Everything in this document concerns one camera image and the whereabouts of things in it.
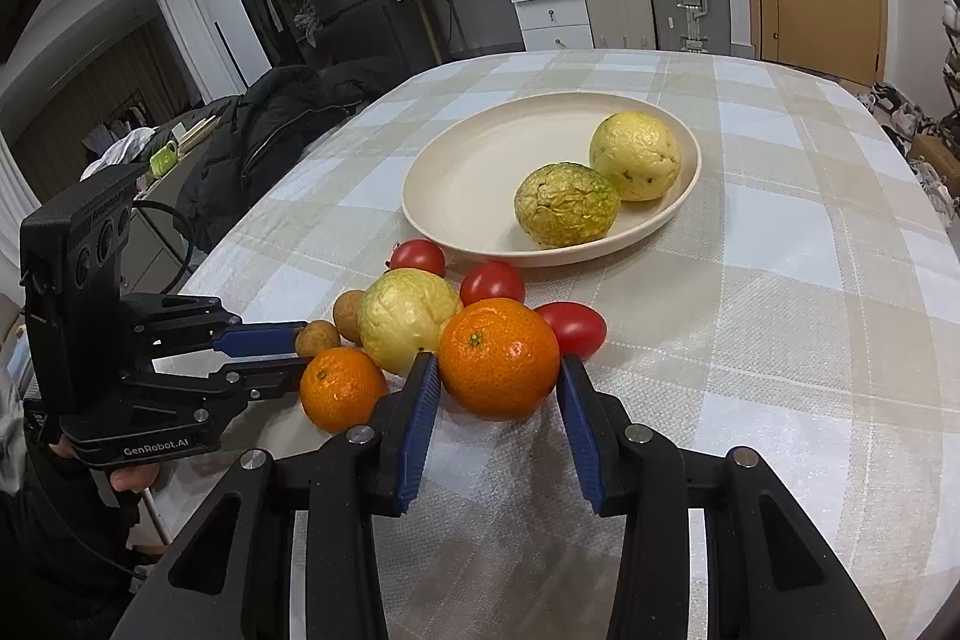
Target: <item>oval plate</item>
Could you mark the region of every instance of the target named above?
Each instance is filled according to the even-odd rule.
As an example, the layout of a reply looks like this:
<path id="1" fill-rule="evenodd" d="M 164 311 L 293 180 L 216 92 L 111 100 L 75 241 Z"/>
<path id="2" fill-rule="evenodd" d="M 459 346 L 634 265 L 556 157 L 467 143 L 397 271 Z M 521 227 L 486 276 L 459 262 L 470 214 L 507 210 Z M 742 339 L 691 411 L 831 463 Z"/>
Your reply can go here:
<path id="1" fill-rule="evenodd" d="M 616 112 L 649 112 L 680 145 L 680 175 L 654 201 L 625 201 L 610 232 L 594 242 L 538 248 L 514 215 L 514 194 L 534 169 L 589 166 L 590 139 Z M 561 266 L 616 252 L 664 225 L 700 177 L 700 145 L 675 116 L 646 101 L 597 92 L 517 98 L 469 116 L 421 150 L 403 180 L 403 213 L 424 237 L 456 253 L 514 266 Z"/>

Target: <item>small orange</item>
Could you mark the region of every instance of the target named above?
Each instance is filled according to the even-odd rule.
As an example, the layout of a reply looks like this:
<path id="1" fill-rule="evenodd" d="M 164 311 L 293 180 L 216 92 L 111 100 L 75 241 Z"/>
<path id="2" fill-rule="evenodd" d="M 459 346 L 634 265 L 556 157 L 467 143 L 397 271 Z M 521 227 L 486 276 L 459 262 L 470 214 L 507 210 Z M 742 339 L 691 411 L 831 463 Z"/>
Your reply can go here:
<path id="1" fill-rule="evenodd" d="M 330 434 L 367 423 L 376 400 L 387 393 L 383 372 L 356 348 L 330 348 L 306 365 L 301 405 L 318 429 Z"/>
<path id="2" fill-rule="evenodd" d="M 525 418 L 553 389 L 560 347 L 533 310 L 482 299 L 450 319 L 437 350 L 446 390 L 483 418 Z"/>

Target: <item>human hand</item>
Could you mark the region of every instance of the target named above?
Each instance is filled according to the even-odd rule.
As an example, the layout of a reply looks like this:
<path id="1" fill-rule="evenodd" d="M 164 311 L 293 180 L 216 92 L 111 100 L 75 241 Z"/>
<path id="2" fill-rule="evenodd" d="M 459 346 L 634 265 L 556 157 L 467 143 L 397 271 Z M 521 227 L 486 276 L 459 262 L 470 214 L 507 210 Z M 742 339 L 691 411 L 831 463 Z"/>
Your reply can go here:
<path id="1" fill-rule="evenodd" d="M 61 458 L 75 458 L 77 453 L 70 444 L 70 440 L 61 435 L 56 445 L 51 445 L 50 450 Z M 139 464 L 136 467 L 122 467 L 115 469 L 110 473 L 110 487 L 114 491 L 142 491 L 149 488 L 157 480 L 160 474 L 159 464 Z"/>

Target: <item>curtain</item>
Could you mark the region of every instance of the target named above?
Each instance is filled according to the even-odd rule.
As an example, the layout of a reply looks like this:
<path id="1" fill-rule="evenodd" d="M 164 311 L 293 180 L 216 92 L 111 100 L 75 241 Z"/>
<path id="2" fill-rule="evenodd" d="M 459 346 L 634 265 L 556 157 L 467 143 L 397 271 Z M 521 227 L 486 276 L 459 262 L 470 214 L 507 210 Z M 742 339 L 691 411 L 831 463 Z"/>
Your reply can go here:
<path id="1" fill-rule="evenodd" d="M 20 223 L 37 207 L 40 201 L 13 160 L 7 140 L 0 134 L 0 293 L 21 306 Z"/>
<path id="2" fill-rule="evenodd" d="M 89 161 L 83 138 L 139 92 L 152 122 L 178 115 L 189 101 L 160 17 L 102 52 L 40 110 L 13 143 L 13 156 L 41 201 L 80 179 Z"/>
<path id="3" fill-rule="evenodd" d="M 244 91 L 220 57 L 197 0 L 157 0 L 176 47 L 206 102 Z"/>

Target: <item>red tomato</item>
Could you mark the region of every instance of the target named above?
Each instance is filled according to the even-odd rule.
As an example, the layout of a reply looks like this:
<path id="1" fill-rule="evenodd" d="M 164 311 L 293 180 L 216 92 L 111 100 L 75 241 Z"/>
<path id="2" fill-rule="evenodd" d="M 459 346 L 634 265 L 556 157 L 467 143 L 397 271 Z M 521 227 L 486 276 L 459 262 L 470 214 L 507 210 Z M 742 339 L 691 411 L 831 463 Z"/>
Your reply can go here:
<path id="1" fill-rule="evenodd" d="M 429 239 L 409 239 L 394 248 L 394 253 L 387 261 L 391 269 L 422 269 L 443 277 L 446 274 L 446 258 L 443 250 Z"/>
<path id="2" fill-rule="evenodd" d="M 460 285 L 464 307 L 481 299 L 513 299 L 523 304 L 523 278 L 509 263 L 490 261 L 477 266 Z"/>
<path id="3" fill-rule="evenodd" d="M 607 321 L 596 310 L 577 302 L 552 302 L 534 310 L 553 329 L 560 355 L 576 353 L 587 360 L 607 338 Z"/>

